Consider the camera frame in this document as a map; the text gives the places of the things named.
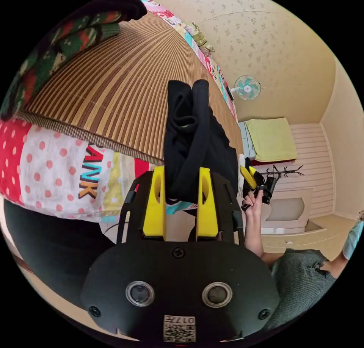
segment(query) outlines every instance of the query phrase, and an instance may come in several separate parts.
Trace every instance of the wall fan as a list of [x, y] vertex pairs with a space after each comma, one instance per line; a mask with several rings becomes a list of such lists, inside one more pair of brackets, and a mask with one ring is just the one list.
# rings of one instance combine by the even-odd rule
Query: wall fan
[[235, 87], [230, 89], [230, 92], [231, 95], [238, 94], [244, 100], [254, 100], [260, 94], [260, 83], [252, 76], [240, 76], [235, 82]]

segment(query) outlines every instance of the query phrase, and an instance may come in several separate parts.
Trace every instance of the qr code sticker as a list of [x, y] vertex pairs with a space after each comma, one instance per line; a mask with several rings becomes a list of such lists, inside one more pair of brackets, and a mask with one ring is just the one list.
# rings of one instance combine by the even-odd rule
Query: qr code sticker
[[195, 317], [165, 315], [163, 325], [165, 342], [188, 343], [196, 341]]

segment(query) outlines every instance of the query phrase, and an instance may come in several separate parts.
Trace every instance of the green knitted fabric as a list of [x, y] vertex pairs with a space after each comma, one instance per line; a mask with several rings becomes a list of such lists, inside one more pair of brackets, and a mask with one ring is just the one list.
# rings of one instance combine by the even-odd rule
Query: green knitted fabric
[[264, 330], [276, 328], [303, 314], [329, 290], [336, 279], [330, 272], [320, 270], [326, 261], [320, 251], [287, 249], [273, 264], [271, 274], [280, 301]]
[[10, 119], [42, 89], [50, 77], [78, 53], [120, 33], [120, 12], [98, 13], [67, 22], [52, 32], [42, 53], [35, 49], [16, 73], [0, 107]]

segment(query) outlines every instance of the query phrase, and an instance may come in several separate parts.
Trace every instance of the face mask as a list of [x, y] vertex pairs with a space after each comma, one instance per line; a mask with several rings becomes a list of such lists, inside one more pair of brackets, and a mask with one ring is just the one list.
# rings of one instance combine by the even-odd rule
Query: face mask
[[361, 232], [364, 228], [364, 221], [357, 222], [350, 230], [348, 238], [345, 241], [342, 252], [347, 260], [350, 260], [356, 245], [358, 244]]

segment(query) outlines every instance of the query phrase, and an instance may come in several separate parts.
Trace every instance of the screw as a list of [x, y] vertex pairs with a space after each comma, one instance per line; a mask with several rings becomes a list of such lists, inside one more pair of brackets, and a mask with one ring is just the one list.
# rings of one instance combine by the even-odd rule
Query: screw
[[259, 318], [260, 320], [264, 320], [264, 319], [268, 318], [268, 317], [269, 317], [269, 315], [270, 315], [270, 310], [269, 310], [269, 309], [263, 309], [263, 310], [259, 313], [258, 318]]
[[174, 258], [179, 259], [185, 255], [185, 251], [182, 248], [177, 247], [173, 250], [172, 255]]
[[90, 314], [92, 316], [94, 316], [95, 318], [98, 318], [101, 315], [100, 310], [96, 307], [96, 306], [90, 306], [88, 308], [88, 311], [90, 312]]

